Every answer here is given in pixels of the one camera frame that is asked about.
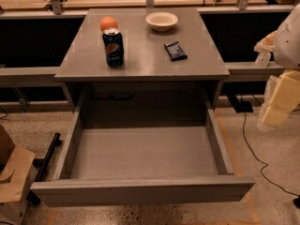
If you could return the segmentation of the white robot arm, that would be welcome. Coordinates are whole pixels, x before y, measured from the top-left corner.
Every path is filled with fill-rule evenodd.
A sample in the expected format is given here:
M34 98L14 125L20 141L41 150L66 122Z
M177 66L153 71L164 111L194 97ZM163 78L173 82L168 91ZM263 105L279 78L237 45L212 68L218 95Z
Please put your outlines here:
M300 5L294 7L278 29L259 41L255 65L266 67L271 56L284 68L278 77L271 76L265 87L258 128L278 128L300 104Z

